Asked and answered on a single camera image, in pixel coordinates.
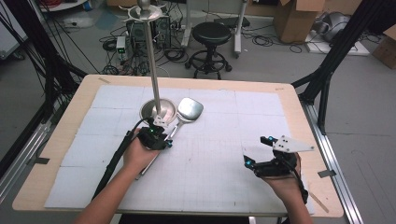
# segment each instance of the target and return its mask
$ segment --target concrete floor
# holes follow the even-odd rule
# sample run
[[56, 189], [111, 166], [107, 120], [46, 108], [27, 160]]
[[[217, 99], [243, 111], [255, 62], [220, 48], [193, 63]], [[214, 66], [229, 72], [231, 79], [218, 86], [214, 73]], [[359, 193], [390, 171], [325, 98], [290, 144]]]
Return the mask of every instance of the concrete floor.
[[[55, 14], [61, 18], [79, 12], [80, 8]], [[94, 26], [75, 29], [70, 36], [101, 71], [106, 65], [106, 52], [99, 38], [123, 26], [123, 14], [105, 6], [88, 13]], [[193, 22], [213, 20], [216, 17], [195, 17]], [[248, 29], [270, 24], [266, 18], [250, 18]], [[256, 31], [272, 34], [273, 27]], [[64, 43], [75, 66], [96, 74], [64, 34]], [[362, 41], [370, 51], [376, 44]], [[325, 58], [324, 54], [294, 53], [289, 46], [261, 47], [251, 39], [242, 38], [242, 54], [233, 56], [233, 40], [219, 47], [233, 67], [233, 71], [221, 76], [224, 80], [291, 83], [314, 72]], [[191, 55], [202, 46], [191, 39], [187, 52]], [[186, 70], [183, 63], [166, 63], [158, 70], [159, 77], [191, 78], [193, 71]], [[216, 79], [215, 75], [199, 78]], [[330, 88], [326, 118], [326, 131], [343, 174], [365, 223], [393, 223], [396, 219], [396, 193], [393, 190], [396, 177], [393, 173], [396, 158], [396, 71], [388, 69], [372, 55], [347, 56], [336, 70]], [[43, 91], [29, 60], [6, 60], [0, 63], [0, 158], [16, 140], [21, 130], [43, 103]], [[0, 223], [70, 223], [76, 213], [28, 213], [17, 212], [11, 207], [24, 178], [31, 166], [26, 165], [12, 191], [0, 205]], [[316, 223], [347, 223], [345, 217], [315, 218]], [[258, 218], [258, 223], [276, 223], [274, 218]]]

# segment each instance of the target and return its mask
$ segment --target stool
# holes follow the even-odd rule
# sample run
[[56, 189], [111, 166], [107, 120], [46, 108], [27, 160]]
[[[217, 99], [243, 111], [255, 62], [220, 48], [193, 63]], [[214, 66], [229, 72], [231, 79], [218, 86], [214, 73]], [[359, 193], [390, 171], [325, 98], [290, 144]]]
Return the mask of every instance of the stool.
[[231, 31], [225, 25], [213, 21], [203, 22], [194, 27], [192, 36], [206, 46], [206, 50], [192, 54], [189, 61], [185, 63], [187, 69], [194, 66], [194, 78], [197, 78], [198, 72], [204, 72], [205, 74], [217, 73], [218, 80], [221, 80], [219, 70], [224, 67], [227, 72], [233, 70], [225, 58], [216, 52], [216, 47], [227, 43], [232, 36]]

